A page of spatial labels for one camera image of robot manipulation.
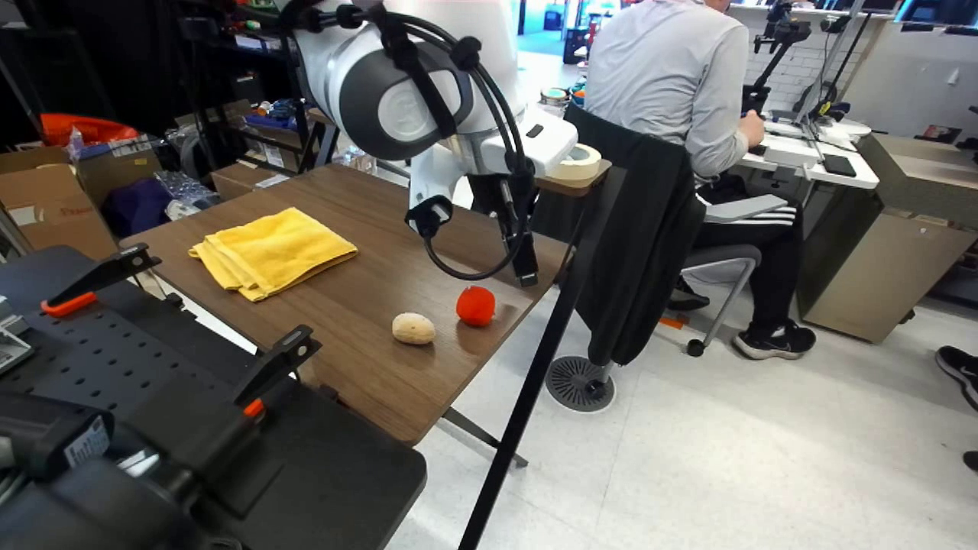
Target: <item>computer monitor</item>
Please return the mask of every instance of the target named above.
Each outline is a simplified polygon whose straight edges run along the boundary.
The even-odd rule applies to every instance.
[[[896,18],[906,23],[978,28],[978,0],[906,0]]]
[[[900,0],[864,0],[863,11],[893,11]],[[854,9],[854,0],[815,0],[815,9]]]

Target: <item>beige potato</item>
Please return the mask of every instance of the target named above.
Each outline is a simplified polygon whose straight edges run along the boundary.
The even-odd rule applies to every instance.
[[[433,343],[433,323],[426,315],[403,312],[403,315],[396,315],[391,322],[391,335],[396,343],[407,343],[407,344],[431,344]]]

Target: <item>red ball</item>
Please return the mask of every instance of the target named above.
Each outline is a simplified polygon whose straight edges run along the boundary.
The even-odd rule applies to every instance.
[[[494,318],[494,295],[488,286],[464,286],[460,292],[456,315],[461,323],[486,326]]]

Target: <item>black pants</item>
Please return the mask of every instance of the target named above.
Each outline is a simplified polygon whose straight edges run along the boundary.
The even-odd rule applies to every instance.
[[[704,223],[695,248],[711,248],[711,243],[755,243],[761,250],[761,266],[752,274],[752,292],[755,292],[755,331],[777,331],[793,315],[793,295],[801,274],[801,214],[794,217],[794,226],[711,226]]]

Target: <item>white wall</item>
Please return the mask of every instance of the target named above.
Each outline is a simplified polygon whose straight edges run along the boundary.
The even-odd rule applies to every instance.
[[[978,37],[903,34],[882,28],[871,58],[848,88],[854,120],[893,134],[958,124],[978,134]]]
[[[741,18],[752,34],[761,34],[766,11],[736,9],[735,18]],[[812,20],[812,37],[793,45],[771,77],[766,109],[793,107],[801,91],[815,83],[820,68],[837,39],[837,34],[820,31],[822,16],[794,11],[794,18]],[[909,138],[919,134],[926,124],[960,124],[966,134],[978,134],[978,116],[968,114],[968,103],[978,103],[974,53],[978,37],[903,34],[896,20],[871,20],[841,79],[844,101],[854,103],[851,116]],[[749,83],[766,68],[766,61],[766,53],[752,58]]]
[[[766,23],[766,11],[761,9],[735,9],[735,18],[742,20],[752,34],[764,34]],[[777,63],[777,70],[771,73],[766,85],[771,85],[771,97],[766,97],[766,109],[793,109],[794,101],[801,97],[801,91],[807,85],[812,85],[820,79],[820,70],[824,63],[824,55],[831,53],[836,44],[841,44],[837,58],[827,63],[827,79],[836,77],[844,53],[851,48],[855,28],[851,23],[844,34],[824,34],[820,28],[820,20],[824,16],[805,16],[794,11],[794,20],[809,20],[812,34],[805,44],[794,44],[789,48],[789,55]],[[854,53],[854,61],[848,63],[848,73],[841,83],[848,83],[854,77],[854,68],[864,58],[864,53],[871,48],[875,37],[880,34],[882,20],[871,20]],[[755,83],[759,73],[771,63],[771,48],[761,45],[759,55],[752,55],[749,73],[745,79]]]

